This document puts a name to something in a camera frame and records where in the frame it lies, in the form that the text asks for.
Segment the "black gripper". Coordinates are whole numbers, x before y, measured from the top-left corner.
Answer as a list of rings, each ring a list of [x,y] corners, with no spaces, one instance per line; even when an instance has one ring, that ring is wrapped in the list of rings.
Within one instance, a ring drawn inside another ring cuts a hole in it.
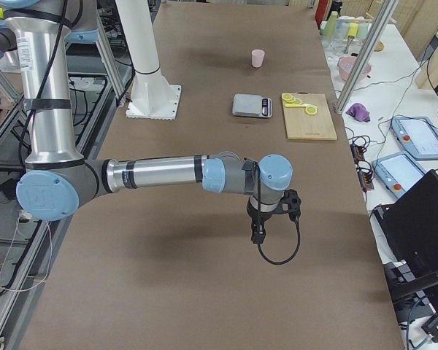
[[[277,203],[262,203],[254,196],[250,196],[247,202],[247,213],[251,218],[251,241],[254,244],[262,244],[266,237],[264,223],[273,215]]]

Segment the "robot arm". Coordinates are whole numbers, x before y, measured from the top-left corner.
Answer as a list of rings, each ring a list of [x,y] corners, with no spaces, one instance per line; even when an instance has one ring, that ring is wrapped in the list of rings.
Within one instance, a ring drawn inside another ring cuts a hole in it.
[[[65,45],[99,38],[94,1],[3,1],[4,26],[16,38],[25,129],[31,153],[16,187],[18,201],[34,217],[54,221],[122,189],[199,183],[213,193],[247,195],[252,242],[262,244],[264,223],[275,214],[297,222],[300,200],[289,185],[293,173],[281,155],[260,161],[234,153],[144,160],[86,160],[75,146]]]

